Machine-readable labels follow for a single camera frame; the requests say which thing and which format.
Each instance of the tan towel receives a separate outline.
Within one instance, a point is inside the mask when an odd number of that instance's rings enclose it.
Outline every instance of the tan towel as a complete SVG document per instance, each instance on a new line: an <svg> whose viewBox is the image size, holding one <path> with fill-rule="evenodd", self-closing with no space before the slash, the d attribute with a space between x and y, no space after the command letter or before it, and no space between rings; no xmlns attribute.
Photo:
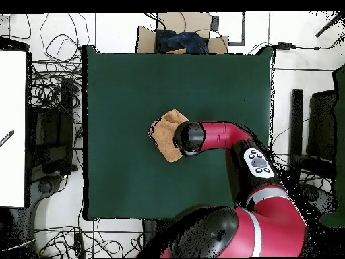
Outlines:
<svg viewBox="0 0 345 259"><path fill-rule="evenodd" d="M174 54L180 55L180 54L186 53L186 51L187 51L186 48L184 48L184 49L174 50L174 51L166 52L166 53L174 53Z"/></svg>
<svg viewBox="0 0 345 259"><path fill-rule="evenodd" d="M173 137L177 126L186 121L186 117L173 109L151 125L148 135L168 162L175 162L182 157L180 150L174 146Z"/></svg>

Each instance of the green table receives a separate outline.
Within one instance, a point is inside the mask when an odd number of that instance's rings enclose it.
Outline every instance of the green table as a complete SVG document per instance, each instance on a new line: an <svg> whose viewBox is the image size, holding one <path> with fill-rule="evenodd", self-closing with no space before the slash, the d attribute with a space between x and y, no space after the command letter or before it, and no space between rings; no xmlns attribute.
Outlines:
<svg viewBox="0 0 345 259"><path fill-rule="evenodd" d="M148 130L177 109L190 121L242 123L267 146L273 50L251 56L84 50L84 217L162 219L195 204L233 206L223 150L169 163Z"/></svg>

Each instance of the white floor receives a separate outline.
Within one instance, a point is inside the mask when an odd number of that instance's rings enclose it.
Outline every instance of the white floor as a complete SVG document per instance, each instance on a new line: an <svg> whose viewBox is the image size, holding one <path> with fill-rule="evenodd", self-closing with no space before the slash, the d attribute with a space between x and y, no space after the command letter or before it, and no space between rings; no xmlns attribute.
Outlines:
<svg viewBox="0 0 345 259"><path fill-rule="evenodd" d="M141 13L102 13L82 14L88 27L90 44L96 45L101 53L135 52L137 27L139 25L150 28L149 19ZM241 13L219 13L220 33L230 36L230 42L241 41ZM77 27L77 34L81 44L87 44L85 20L78 14L71 15ZM29 15L32 29L31 37L22 40L30 45L32 60L47 59L44 55L40 38L40 27L46 19L46 15ZM319 38L315 35L330 20L330 12L246 12L245 46L229 47L229 53L248 53L253 46L260 43L276 44L278 42L291 42L299 47L328 47L332 45L341 33L343 26L334 26ZM12 15L10 21L12 36L26 38L29 35L28 22L25 15ZM0 35L8 34L9 25L0 19ZM67 14L49 14L42 31L44 46L58 34L66 34L75 40L73 23ZM52 48L59 48L63 38ZM68 58L73 55L74 47L65 43L61 49L60 57ZM275 64L275 105L274 105L274 138L281 131L289 127L289 106L291 90L300 88L305 94L304 119L309 117L309 98L314 92L321 92L334 88L332 71L345 63L345 44L342 43L328 50L300 50L278 51ZM303 152L307 142L308 121L304 125ZM274 151L286 154L288 151L289 132L284 132L276 140ZM44 200L36 214L36 229L49 227L77 226L78 214L82 203L82 170L70 176L67 187L53 197ZM80 226L84 231L89 231L92 236L92 222L80 220ZM131 239L136 238L142 231L140 220L102 219L99 226L104 240L116 240L127 252L132 248ZM42 231L37 233L36 245L43 247L47 241L53 238L56 232ZM90 239L84 238L86 248L92 246ZM119 247L112 243L108 246L112 252ZM47 254L56 254L54 248L49 248ZM134 257L136 251L127 257ZM107 253L101 251L95 258L107 258Z"/></svg>

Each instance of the white stripe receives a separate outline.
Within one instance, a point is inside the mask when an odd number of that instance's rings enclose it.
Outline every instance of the white stripe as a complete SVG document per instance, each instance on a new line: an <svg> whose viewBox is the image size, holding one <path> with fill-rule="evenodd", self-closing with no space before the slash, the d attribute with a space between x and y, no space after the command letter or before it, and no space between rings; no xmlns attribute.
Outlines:
<svg viewBox="0 0 345 259"><path fill-rule="evenodd" d="M266 198L273 198L273 197L281 197L281 198L286 198L288 200L290 199L288 197L288 194L282 189L266 188L266 189L259 190L259 191L255 192L254 194L252 194L248 198L246 205L248 205L248 203L251 201L251 199L253 199L254 203L257 204L261 200L265 200Z"/></svg>
<svg viewBox="0 0 345 259"><path fill-rule="evenodd" d="M253 254L251 255L251 257L260 257L261 246L262 246L261 227L260 227L259 221L254 216L254 214L252 214L248 210L245 210L245 211L249 214L249 216L251 217L251 220L253 221L253 224L254 224L254 250L253 250Z"/></svg>

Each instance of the control buttons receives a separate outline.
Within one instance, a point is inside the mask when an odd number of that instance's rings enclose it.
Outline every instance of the control buttons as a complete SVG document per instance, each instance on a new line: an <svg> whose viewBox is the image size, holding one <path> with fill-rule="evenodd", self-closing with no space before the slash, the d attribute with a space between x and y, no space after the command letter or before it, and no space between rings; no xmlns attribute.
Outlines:
<svg viewBox="0 0 345 259"><path fill-rule="evenodd" d="M258 149L246 149L243 159L248 166L248 171L256 178L269 179L274 177L274 172L265 156Z"/></svg>
<svg viewBox="0 0 345 259"><path fill-rule="evenodd" d="M267 162L263 158L255 158L251 161L251 165L257 168L265 168L267 167Z"/></svg>

